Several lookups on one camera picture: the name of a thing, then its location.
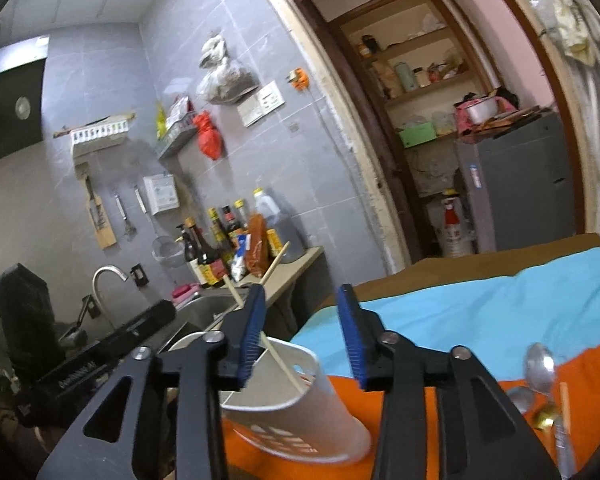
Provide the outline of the green box on shelf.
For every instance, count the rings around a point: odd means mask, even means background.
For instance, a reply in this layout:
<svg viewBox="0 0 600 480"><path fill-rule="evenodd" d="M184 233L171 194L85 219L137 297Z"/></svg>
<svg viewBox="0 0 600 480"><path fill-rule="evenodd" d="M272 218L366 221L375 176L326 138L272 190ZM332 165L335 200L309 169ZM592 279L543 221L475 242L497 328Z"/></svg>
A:
<svg viewBox="0 0 600 480"><path fill-rule="evenodd" d="M399 131L399 136L404 148L414 148L414 146L434 140L437 133L431 122L421 122L404 127Z"/></svg>

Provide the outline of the clear bag dried goods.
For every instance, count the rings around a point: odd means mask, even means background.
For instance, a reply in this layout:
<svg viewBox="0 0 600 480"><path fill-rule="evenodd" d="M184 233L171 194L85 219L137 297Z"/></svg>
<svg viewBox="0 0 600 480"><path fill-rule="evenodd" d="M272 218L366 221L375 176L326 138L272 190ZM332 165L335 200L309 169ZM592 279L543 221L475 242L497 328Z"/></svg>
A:
<svg viewBox="0 0 600 480"><path fill-rule="evenodd" d="M211 36L202 46L199 67L206 74L197 86L197 96L210 104L234 104L259 85L257 75L230 56L220 34Z"/></svg>

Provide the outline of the white wall socket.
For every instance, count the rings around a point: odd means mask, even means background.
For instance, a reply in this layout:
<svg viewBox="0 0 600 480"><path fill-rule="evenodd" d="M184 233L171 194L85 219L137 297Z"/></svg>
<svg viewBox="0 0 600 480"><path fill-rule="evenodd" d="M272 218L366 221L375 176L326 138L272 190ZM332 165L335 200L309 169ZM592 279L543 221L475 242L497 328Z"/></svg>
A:
<svg viewBox="0 0 600 480"><path fill-rule="evenodd" d="M285 104L282 92L275 81L271 81L243 100L237 107L238 115L245 127L250 127Z"/></svg>

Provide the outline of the white perforated utensil holder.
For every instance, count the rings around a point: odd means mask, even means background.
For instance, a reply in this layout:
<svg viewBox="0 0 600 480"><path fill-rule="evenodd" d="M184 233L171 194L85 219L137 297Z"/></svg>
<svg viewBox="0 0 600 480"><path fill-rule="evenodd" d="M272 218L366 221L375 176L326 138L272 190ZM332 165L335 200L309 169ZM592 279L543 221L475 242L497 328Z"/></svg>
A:
<svg viewBox="0 0 600 480"><path fill-rule="evenodd" d="M222 415L242 440L268 454L312 465L350 464L372 446L370 432L346 408L317 355L280 339L270 343L298 387L268 351L239 391L220 393Z"/></svg>

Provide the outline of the orange wall hook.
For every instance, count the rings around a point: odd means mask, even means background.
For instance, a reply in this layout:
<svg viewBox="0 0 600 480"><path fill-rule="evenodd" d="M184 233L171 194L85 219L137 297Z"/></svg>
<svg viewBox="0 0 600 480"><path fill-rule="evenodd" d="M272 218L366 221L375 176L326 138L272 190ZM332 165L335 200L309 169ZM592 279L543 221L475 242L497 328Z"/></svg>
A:
<svg viewBox="0 0 600 480"><path fill-rule="evenodd" d="M291 70L287 75L287 81L297 91L306 91L310 86L308 73L301 67Z"/></svg>

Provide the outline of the light blue cloth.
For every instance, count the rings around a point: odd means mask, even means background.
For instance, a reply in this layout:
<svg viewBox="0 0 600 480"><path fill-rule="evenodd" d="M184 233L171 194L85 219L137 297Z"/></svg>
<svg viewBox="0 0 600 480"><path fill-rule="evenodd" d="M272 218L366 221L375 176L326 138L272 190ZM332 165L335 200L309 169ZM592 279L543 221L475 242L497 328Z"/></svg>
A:
<svg viewBox="0 0 600 480"><path fill-rule="evenodd" d="M419 347L469 348L500 382L524 376L524 355L536 342L558 365L591 359L600 371L599 247L508 278L431 287L361 306Z"/></svg>

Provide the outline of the wooden chopstick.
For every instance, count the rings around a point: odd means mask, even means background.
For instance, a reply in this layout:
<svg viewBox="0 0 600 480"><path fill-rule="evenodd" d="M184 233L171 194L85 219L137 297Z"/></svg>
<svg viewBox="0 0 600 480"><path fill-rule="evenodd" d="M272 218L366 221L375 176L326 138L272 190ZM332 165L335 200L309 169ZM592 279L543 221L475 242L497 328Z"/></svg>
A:
<svg viewBox="0 0 600 480"><path fill-rule="evenodd" d="M261 285L262 287L264 287L266 285L266 283L270 280L270 278L272 278L274 271L277 269L277 267L282 262L283 256L286 254L286 251L288 250L289 247L290 247L289 242L287 242L282 247L282 250L280 251L280 253L275 257L275 259L271 263L268 270L265 272L265 274L262 276L262 278L260 278L260 281L258 281L258 285ZM233 297L234 304L232 306L229 306L207 328L205 328L204 329L205 332L213 332L214 330L217 330L221 326L222 322L224 321L224 318L226 318L227 315L233 313L236 310L241 309L244 306L244 300L242 300L242 297L239 296L237 288L233 285L233 283L230 281L230 279L227 278L226 276L224 276L223 281L224 281L224 284L226 285L226 288L230 292L230 296Z"/></svg>
<svg viewBox="0 0 600 480"><path fill-rule="evenodd" d="M245 303L244 303L244 300L242 300L242 297L238 294L237 288L232 284L232 281L230 280L230 278L227 275L224 276L223 281L224 281L227 289L232 294L234 300L236 301L236 310L242 309L244 307ZM262 344L263 348L265 348L265 350L275 360L275 362L277 363L279 368L282 370L282 372L286 375L286 377L290 381L291 385L293 385L294 388L296 388L298 393L302 393L303 392L302 383L299 382L299 379L294 374L294 371L284 362L283 358L279 355L279 353L276 351L274 346L268 340L268 337L263 332L260 333L260 343Z"/></svg>

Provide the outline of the large ornate silver spoon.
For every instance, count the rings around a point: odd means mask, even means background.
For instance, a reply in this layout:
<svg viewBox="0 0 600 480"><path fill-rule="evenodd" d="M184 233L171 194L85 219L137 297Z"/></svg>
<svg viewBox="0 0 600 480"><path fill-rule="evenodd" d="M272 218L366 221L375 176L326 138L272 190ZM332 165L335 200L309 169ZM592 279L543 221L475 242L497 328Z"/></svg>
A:
<svg viewBox="0 0 600 480"><path fill-rule="evenodd" d="M528 348L524 358L524 378L532 391L546 397L546 402L556 403L553 396L553 388L557 379L555 360L553 353L544 344L536 342ZM565 425L564 412L559 406L558 408L559 417L550 433L541 432L546 442L555 451L560 478L571 479L576 473L576 460Z"/></svg>

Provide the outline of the chrome sink faucet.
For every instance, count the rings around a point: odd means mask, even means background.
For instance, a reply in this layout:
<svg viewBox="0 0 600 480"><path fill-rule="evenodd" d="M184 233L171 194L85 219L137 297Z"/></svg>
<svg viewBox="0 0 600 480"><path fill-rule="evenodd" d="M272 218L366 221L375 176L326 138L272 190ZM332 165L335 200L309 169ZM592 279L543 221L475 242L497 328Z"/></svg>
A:
<svg viewBox="0 0 600 480"><path fill-rule="evenodd" d="M120 266L106 264L95 270L91 279L91 293L109 326L114 330L118 327L116 315L111 310L112 295L118 291L119 285L114 285L112 278L121 283L129 281L129 274L124 272Z"/></svg>

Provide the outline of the grey refrigerator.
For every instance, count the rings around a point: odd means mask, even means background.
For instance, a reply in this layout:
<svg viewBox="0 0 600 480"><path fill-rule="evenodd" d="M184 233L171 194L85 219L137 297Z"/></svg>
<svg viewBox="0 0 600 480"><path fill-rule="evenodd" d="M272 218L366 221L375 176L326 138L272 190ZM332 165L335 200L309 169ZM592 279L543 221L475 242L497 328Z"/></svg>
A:
<svg viewBox="0 0 600 480"><path fill-rule="evenodd" d="M495 136L455 143L479 252L554 242L577 232L564 129L546 112Z"/></svg>

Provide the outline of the white wall rack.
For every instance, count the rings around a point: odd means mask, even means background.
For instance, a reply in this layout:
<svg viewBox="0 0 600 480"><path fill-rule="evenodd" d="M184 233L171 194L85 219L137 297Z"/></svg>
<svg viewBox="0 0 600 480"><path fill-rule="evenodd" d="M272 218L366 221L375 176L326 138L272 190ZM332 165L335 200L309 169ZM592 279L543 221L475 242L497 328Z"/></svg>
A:
<svg viewBox="0 0 600 480"><path fill-rule="evenodd" d="M134 119L134 113L110 115L87 125L56 131L53 138L68 136L71 141L71 156L78 159L120 145L126 139Z"/></svg>

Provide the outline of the long gold teaspoon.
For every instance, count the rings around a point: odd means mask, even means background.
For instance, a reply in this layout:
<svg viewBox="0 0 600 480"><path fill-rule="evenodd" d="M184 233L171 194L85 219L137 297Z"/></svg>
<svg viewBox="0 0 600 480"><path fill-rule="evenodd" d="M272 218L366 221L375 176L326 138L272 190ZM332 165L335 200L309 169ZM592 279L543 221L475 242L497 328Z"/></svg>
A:
<svg viewBox="0 0 600 480"><path fill-rule="evenodd" d="M536 430L550 433L559 417L559 408L553 401L542 404L532 415L532 427Z"/></svg>

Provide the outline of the red white bottle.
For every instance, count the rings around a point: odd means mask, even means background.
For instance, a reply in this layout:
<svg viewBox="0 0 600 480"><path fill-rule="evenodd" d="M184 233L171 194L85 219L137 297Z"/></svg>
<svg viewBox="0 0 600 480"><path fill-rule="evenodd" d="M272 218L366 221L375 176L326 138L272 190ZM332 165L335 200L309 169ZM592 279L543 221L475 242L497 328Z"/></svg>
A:
<svg viewBox="0 0 600 480"><path fill-rule="evenodd" d="M474 241L457 192L448 188L437 195L427 208L442 255L460 258L475 253Z"/></svg>

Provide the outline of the dark soy sauce bottle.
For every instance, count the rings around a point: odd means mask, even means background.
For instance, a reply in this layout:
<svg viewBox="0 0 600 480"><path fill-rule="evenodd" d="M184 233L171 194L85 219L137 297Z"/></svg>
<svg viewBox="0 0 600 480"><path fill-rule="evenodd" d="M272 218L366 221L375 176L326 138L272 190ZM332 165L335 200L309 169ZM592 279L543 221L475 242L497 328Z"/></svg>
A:
<svg viewBox="0 0 600 480"><path fill-rule="evenodd" d="M204 280L211 287L222 287L227 268L221 253L204 239L193 217L185 219L185 226L196 244L197 266Z"/></svg>

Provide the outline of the orange sauce packet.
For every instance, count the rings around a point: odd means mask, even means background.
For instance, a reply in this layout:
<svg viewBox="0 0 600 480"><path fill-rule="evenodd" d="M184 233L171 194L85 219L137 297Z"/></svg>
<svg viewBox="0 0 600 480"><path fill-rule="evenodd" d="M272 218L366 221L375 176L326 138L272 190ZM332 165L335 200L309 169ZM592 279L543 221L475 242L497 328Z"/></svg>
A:
<svg viewBox="0 0 600 480"><path fill-rule="evenodd" d="M256 278L263 278L270 266L268 254L268 233L262 214L252 214L247 228L246 267Z"/></svg>

